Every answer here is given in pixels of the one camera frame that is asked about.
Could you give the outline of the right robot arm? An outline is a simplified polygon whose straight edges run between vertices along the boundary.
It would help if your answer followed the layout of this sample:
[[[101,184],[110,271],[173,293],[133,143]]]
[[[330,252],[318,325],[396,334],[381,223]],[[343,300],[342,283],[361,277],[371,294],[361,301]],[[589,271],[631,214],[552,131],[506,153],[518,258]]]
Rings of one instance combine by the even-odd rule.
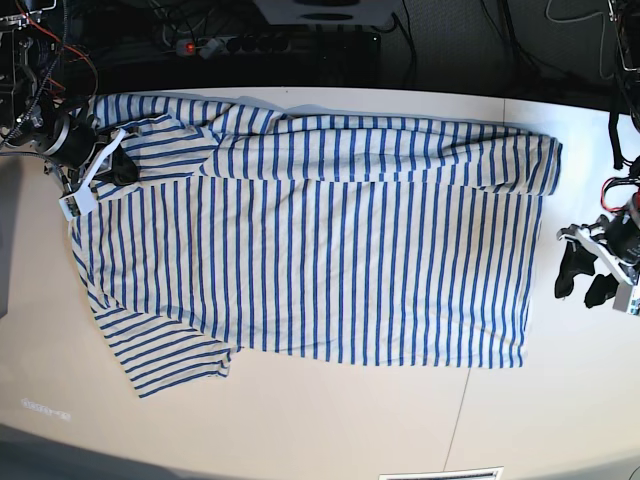
[[[65,64],[87,64],[93,90],[81,94],[63,86]],[[98,72],[90,57],[71,42],[67,1],[1,3],[1,155],[25,148],[41,159],[67,191],[81,181],[118,187],[138,181],[139,169],[119,145],[91,174],[89,165],[116,139],[90,109],[95,106]]]

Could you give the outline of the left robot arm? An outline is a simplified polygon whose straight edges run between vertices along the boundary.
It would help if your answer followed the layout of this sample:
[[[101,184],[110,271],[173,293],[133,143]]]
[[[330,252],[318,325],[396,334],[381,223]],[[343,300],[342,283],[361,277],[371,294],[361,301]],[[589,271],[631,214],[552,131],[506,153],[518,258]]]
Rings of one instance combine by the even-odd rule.
[[[639,192],[634,191],[622,206],[610,206],[607,193],[615,187],[639,187],[639,161],[627,159],[621,149],[618,122],[626,109],[635,128],[639,127],[639,3],[610,1],[604,23],[615,33],[613,92],[609,108],[608,135],[613,167],[626,170],[624,177],[603,183],[600,205],[606,211],[592,224],[572,224],[558,231],[566,248],[555,281],[558,299],[574,290],[574,279],[586,275],[593,281],[584,297],[587,308],[613,302],[617,311],[639,314]]]

